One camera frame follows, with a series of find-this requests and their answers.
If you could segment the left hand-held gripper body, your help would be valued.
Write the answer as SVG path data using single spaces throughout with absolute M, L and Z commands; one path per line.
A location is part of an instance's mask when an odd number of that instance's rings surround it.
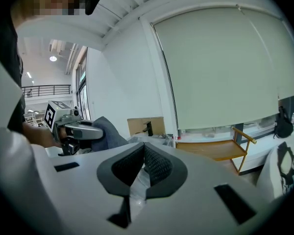
M 92 140 L 103 137 L 103 131 L 93 127 L 92 121 L 84 120 L 78 107 L 71 108 L 62 101 L 48 102 L 44 122 L 55 141 L 61 144 L 59 156 L 70 156 L 80 149 L 91 148 Z

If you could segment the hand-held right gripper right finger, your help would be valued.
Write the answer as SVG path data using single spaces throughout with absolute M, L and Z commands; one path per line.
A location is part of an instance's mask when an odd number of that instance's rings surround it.
M 173 195 L 186 181 L 188 170 L 177 157 L 146 142 L 144 164 L 149 174 L 150 187 L 146 199 L 165 198 Z

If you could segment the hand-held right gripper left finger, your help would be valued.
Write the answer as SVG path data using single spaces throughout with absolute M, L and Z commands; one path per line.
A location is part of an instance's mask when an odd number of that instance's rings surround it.
M 143 142 L 126 149 L 98 166 L 98 180 L 109 194 L 128 197 L 130 187 L 144 164 L 144 156 Z

